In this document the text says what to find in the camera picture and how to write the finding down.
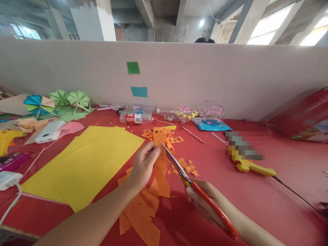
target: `scissors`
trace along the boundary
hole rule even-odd
[[[230,220],[227,218],[227,216],[222,212],[222,210],[216,205],[209,196],[194,182],[192,182],[185,171],[180,166],[179,162],[174,158],[174,156],[171,154],[171,152],[165,147],[164,144],[162,146],[165,148],[166,156],[171,161],[175,169],[179,172],[179,175],[181,176],[181,180],[186,186],[191,186],[205,201],[206,203],[214,210],[214,212],[217,214],[217,216],[220,218],[220,222],[217,222],[217,225],[232,239],[237,240],[238,238],[238,232],[236,228],[233,226],[233,224],[230,222]]]

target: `bottle label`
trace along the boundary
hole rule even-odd
[[[143,114],[143,110],[142,109],[136,109],[136,114]]]
[[[127,124],[141,124],[141,114],[126,114]]]

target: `window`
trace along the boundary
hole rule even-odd
[[[38,32],[35,29],[30,29],[19,25],[17,26],[14,24],[10,24],[10,25],[14,28],[15,32],[17,33],[20,39],[30,38],[30,39],[41,40]]]
[[[302,41],[301,46],[314,46],[328,31],[328,9],[326,15],[314,26],[314,30]]]
[[[276,31],[286,19],[292,6],[293,4],[261,19],[247,44],[268,45]]]

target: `red box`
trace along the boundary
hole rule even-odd
[[[271,119],[276,130],[292,139],[328,142],[328,86]]]

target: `black hair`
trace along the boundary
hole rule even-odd
[[[198,38],[195,43],[215,43],[213,39],[206,39],[205,37]]]

